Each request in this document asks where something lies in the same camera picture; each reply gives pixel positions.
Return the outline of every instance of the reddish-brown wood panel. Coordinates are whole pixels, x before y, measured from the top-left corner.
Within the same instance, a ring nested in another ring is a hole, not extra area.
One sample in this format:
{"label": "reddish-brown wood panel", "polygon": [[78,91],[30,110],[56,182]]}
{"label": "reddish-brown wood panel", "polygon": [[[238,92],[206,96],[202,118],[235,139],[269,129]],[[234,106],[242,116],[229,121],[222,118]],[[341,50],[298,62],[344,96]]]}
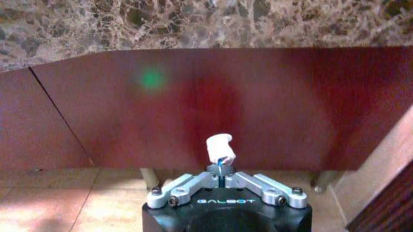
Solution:
{"label": "reddish-brown wood panel", "polygon": [[30,70],[2,73],[0,169],[87,166],[87,155]]}
{"label": "reddish-brown wood panel", "polygon": [[102,166],[203,167],[230,132],[239,168],[354,170],[413,103],[410,47],[122,51],[34,69]]}
{"label": "reddish-brown wood panel", "polygon": [[34,68],[96,165],[197,163],[191,53],[111,52]]}

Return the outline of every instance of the floor tile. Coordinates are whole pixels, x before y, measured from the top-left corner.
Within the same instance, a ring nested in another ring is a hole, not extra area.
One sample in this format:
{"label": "floor tile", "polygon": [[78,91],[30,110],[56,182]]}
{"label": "floor tile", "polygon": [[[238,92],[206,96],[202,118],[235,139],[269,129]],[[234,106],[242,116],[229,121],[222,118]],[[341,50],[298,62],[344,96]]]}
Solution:
{"label": "floor tile", "polygon": [[98,168],[27,172],[16,183],[16,187],[90,189],[94,186],[98,173]]}
{"label": "floor tile", "polygon": [[0,231],[68,232],[88,192],[15,188],[0,202]]}
{"label": "floor tile", "polygon": [[139,168],[104,168],[99,173],[95,189],[147,189]]}
{"label": "floor tile", "polygon": [[22,171],[0,171],[0,187],[14,187],[23,173]]}
{"label": "floor tile", "polygon": [[72,232],[142,231],[142,205],[146,190],[94,189]]}

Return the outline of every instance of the cabinet leg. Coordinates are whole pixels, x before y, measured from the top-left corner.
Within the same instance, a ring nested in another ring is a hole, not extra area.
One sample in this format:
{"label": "cabinet leg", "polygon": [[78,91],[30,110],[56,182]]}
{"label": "cabinet leg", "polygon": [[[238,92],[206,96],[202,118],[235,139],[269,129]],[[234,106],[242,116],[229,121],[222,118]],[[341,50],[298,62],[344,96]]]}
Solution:
{"label": "cabinet leg", "polygon": [[155,186],[159,186],[159,179],[153,168],[141,168],[141,173],[145,183],[147,184],[147,189],[153,189]]}
{"label": "cabinet leg", "polygon": [[330,182],[336,179],[337,175],[337,171],[324,171],[318,173],[310,183],[313,191],[318,194],[322,194],[326,191]]}

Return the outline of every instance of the wall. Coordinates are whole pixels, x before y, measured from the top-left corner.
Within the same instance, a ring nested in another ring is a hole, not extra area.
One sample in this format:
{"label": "wall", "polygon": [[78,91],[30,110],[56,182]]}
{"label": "wall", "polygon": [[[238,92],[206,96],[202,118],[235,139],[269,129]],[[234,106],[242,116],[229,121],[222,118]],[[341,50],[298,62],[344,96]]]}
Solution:
{"label": "wall", "polygon": [[349,223],[413,160],[413,106],[356,172],[332,185]]}

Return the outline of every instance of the tiled floor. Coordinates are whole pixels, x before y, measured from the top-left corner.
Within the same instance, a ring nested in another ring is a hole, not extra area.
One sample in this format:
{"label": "tiled floor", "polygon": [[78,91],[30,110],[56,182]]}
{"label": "tiled floor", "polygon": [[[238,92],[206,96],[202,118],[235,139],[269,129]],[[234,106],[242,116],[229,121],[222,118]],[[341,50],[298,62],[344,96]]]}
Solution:
{"label": "tiled floor", "polygon": [[[162,171],[161,179],[181,173]],[[261,173],[304,188],[313,206],[314,232],[344,231],[332,192],[313,193],[310,173]],[[0,172],[0,231],[138,232],[146,195],[139,169]]]}

